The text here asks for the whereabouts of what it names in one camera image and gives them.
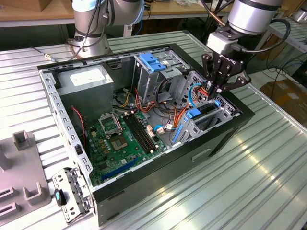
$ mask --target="green circuit board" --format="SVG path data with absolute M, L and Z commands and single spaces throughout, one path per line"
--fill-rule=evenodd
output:
M 134 114 L 135 118 L 147 125 L 146 119 L 141 112 Z M 159 138 L 151 138 L 153 144 L 159 147 L 153 153 L 145 153 L 141 145 L 138 143 L 133 133 L 129 130 L 127 124 L 122 117 L 118 117 L 118 121 L 122 127 L 122 134 L 115 134 L 107 139 L 103 128 L 97 120 L 88 130 L 89 134 L 89 159 L 93 166 L 93 171 L 90 174 L 90 179 L 93 186 L 100 185 L 104 181 L 117 176 L 129 170 L 130 167 L 141 164 L 142 162 L 151 159 L 152 157 L 166 150 L 164 142 Z M 105 130 L 113 129 L 113 119 L 106 119 L 103 122 Z M 104 179 L 103 176 L 114 175 Z

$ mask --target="grey tray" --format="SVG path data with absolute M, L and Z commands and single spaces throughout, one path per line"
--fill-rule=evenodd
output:
M 0 226 L 51 201 L 32 133 L 0 140 Z

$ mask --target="open computer tower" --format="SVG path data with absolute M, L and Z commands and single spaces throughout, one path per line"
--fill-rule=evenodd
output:
M 216 154 L 254 115 L 208 100 L 203 68 L 176 44 L 38 67 L 73 168 L 53 176 L 67 223 L 102 225 Z

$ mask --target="cardboard box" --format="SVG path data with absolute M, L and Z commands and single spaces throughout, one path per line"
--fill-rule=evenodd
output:
M 1 5 L 42 11 L 52 0 L 0 0 Z
M 260 88 L 265 95 L 271 96 L 274 82 L 268 82 Z M 295 120 L 307 127 L 307 90 L 291 80 L 276 82 L 272 100 L 283 108 Z

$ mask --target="wooden table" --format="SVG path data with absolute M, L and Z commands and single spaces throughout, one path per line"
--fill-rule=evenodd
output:
M 232 6 L 223 9 L 219 15 L 227 15 Z M 281 7 L 282 14 L 287 9 Z M 208 11 L 198 5 L 181 6 L 174 1 L 153 2 L 151 4 L 150 19 L 167 18 L 195 18 L 206 17 Z M 149 19 L 149 12 L 145 11 L 143 19 Z M 53 0 L 43 11 L 30 11 L 21 8 L 4 6 L 0 9 L 0 27 L 74 24 L 73 9 L 70 0 Z M 124 36 L 131 36 L 132 26 L 125 26 Z

